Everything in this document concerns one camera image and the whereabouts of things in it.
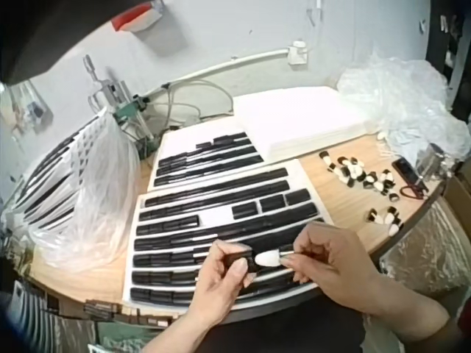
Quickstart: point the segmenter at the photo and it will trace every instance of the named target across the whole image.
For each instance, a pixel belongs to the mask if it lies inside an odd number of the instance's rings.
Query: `electrical outlet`
[[[305,42],[296,40],[289,47],[288,52],[289,65],[305,65],[308,63],[308,49]]]

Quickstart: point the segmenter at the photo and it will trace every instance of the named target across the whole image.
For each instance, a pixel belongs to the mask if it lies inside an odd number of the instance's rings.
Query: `wooden table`
[[[376,138],[364,136],[346,143],[327,149],[333,160],[340,156],[356,157],[363,161],[367,172],[376,171],[378,175],[384,169],[389,169],[394,174],[399,190],[405,185],[404,181],[394,171],[391,157],[381,157]],[[426,206],[426,202],[401,199],[393,205],[399,210],[400,218],[406,223],[404,229],[393,238],[388,236],[388,226],[367,223],[365,215],[372,207],[379,213],[385,213],[392,205],[389,199],[373,190],[364,190],[360,183],[354,188],[348,188],[341,183],[333,173],[329,173],[326,165],[319,158],[318,153],[312,153],[300,158],[303,168],[308,174],[312,184],[324,202],[333,222],[336,226],[348,228],[358,233],[366,250],[378,256],[390,248],[392,244],[401,239],[408,229],[418,221],[420,210]],[[141,163],[141,193],[146,192],[150,168],[146,163]],[[427,184],[431,193],[436,191],[438,182]],[[59,293],[78,302],[88,299],[121,303],[122,288],[124,283],[124,267],[126,252],[112,263],[80,274],[69,274],[44,263],[37,252],[33,258],[29,275],[34,283],[40,285],[51,294]],[[134,309],[123,307],[123,314],[129,315]],[[159,315],[154,310],[141,310],[142,315]]]

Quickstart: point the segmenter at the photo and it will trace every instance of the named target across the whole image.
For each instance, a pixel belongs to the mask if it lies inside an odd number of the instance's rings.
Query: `stack of trays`
[[[166,134],[154,161],[148,190],[208,180],[263,165],[235,118]]]
[[[234,99],[235,116],[268,163],[365,135],[366,116],[336,90],[301,87]]]
[[[60,233],[67,227],[88,154],[104,126],[105,117],[96,116],[50,151],[31,173],[13,206],[30,234]]]

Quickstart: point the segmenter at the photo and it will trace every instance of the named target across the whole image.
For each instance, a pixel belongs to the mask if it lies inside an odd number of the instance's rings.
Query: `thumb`
[[[302,254],[290,254],[280,259],[280,263],[309,277],[314,282],[321,282],[330,273],[330,266]]]
[[[244,257],[236,260],[229,267],[221,283],[221,290],[225,295],[231,296],[234,292],[238,293],[240,291],[248,269],[247,259]]]

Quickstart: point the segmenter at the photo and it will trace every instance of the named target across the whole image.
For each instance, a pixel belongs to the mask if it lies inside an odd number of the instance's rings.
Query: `red object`
[[[148,2],[142,5],[133,7],[131,10],[126,11],[111,20],[111,24],[116,31],[119,31],[125,24],[134,21],[137,17],[143,15],[152,9],[152,5]]]

